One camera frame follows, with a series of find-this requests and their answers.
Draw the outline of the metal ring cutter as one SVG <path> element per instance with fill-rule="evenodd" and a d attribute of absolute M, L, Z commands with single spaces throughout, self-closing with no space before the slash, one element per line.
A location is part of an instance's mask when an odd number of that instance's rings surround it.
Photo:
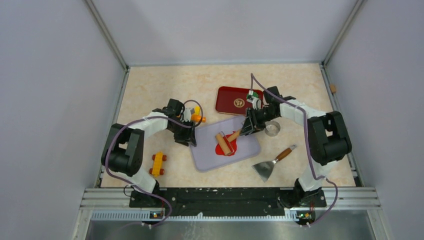
<path fill-rule="evenodd" d="M 264 132 L 269 137 L 276 137 L 281 131 L 281 126 L 277 121 L 267 121 Z"/>

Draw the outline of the lavender plastic tray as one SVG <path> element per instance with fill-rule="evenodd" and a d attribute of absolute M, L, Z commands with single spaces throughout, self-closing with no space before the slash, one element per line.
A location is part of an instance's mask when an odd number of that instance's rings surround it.
<path fill-rule="evenodd" d="M 239 136 L 237 138 L 237 151 L 235 155 L 216 155 L 217 142 L 215 135 L 223 132 L 225 135 L 241 129 L 244 116 L 235 116 L 215 123 L 198 127 L 195 131 L 197 146 L 190 146 L 190 152 L 195 168 L 199 172 L 208 172 L 224 167 L 248 158 L 257 156 L 261 152 L 261 146 L 257 138 L 252 135 Z"/>

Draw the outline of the red dough lump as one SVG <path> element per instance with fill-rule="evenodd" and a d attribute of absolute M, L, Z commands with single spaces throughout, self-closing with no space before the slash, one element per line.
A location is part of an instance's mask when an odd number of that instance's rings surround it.
<path fill-rule="evenodd" d="M 233 141 L 229 142 L 227 139 L 224 139 L 225 143 L 225 149 L 228 151 L 224 151 L 221 147 L 221 145 L 218 143 L 215 146 L 215 154 L 219 156 L 233 156 L 237 152 L 237 139 L 234 139 Z"/>

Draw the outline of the wooden dough roller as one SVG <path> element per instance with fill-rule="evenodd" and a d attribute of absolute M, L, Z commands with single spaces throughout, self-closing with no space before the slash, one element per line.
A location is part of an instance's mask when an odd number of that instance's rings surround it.
<path fill-rule="evenodd" d="M 237 151 L 237 139 L 240 136 L 241 130 L 234 131 L 231 134 L 220 132 L 215 135 L 216 146 L 215 153 L 218 156 L 233 156 Z"/>

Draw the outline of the dark red lacquer tray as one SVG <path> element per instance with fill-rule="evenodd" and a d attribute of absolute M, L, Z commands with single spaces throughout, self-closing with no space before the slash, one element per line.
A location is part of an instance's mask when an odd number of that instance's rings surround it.
<path fill-rule="evenodd" d="M 221 114 L 246 115 L 246 109 L 252 104 L 247 101 L 248 88 L 221 86 L 218 88 L 215 110 Z"/>

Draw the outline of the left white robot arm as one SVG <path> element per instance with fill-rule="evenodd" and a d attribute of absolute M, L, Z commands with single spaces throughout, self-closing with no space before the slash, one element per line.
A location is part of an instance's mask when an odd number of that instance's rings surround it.
<path fill-rule="evenodd" d="M 196 114 L 203 114 L 198 107 L 187 107 L 171 98 L 167 106 L 153 109 L 148 115 L 126 125 L 115 123 L 108 133 L 102 152 L 101 164 L 106 173 L 131 185 L 142 193 L 141 200 L 149 207 L 160 202 L 160 193 L 154 177 L 142 168 L 145 140 L 161 131 L 173 133 L 176 143 L 195 147 L 195 129 L 199 126 Z"/>

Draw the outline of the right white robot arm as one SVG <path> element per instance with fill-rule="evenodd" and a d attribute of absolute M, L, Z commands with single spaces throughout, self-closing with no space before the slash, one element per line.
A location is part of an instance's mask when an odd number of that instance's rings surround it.
<path fill-rule="evenodd" d="M 261 132 L 267 122 L 277 118 L 303 127 L 309 166 L 295 181 L 293 200 L 299 206 L 307 206 L 334 165 L 352 150 L 343 116 L 338 111 L 314 109 L 292 96 L 283 97 L 276 86 L 267 88 L 263 96 L 265 105 L 252 90 L 248 92 L 246 100 L 252 106 L 245 111 L 240 135 Z"/>

